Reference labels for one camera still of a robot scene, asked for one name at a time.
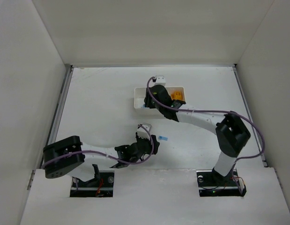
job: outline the plastic container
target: plastic container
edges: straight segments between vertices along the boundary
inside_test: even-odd
[[[183,87],[165,87],[165,88],[167,89],[169,95],[172,95],[176,91],[179,91],[181,93],[181,100],[182,101],[186,100]],[[163,117],[163,115],[157,109],[143,107],[145,104],[144,103],[145,97],[146,97],[146,88],[134,89],[134,108],[136,112],[140,115],[156,115]]]

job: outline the blue eraser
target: blue eraser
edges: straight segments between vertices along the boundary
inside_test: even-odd
[[[159,136],[158,139],[159,139],[159,140],[164,140],[164,141],[167,141],[167,140],[168,140],[167,137],[163,137],[163,136]]]

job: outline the yellow object in bin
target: yellow object in bin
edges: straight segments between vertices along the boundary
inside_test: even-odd
[[[171,94],[172,100],[182,100],[182,95],[180,91],[176,91],[173,94]]]

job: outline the blue object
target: blue object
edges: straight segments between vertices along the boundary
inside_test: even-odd
[[[159,140],[164,140],[164,141],[167,141],[167,140],[168,140],[167,137],[163,137],[163,136],[159,136],[158,139],[159,139]]]

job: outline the screw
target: screw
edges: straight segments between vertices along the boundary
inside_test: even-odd
[[[201,176],[201,175],[198,176],[198,182],[199,182],[199,183],[202,183],[203,181],[204,181],[204,180],[203,180],[203,176]]]
[[[109,177],[109,178],[107,179],[107,181],[108,181],[110,184],[112,184],[112,183],[113,183],[113,177]]]

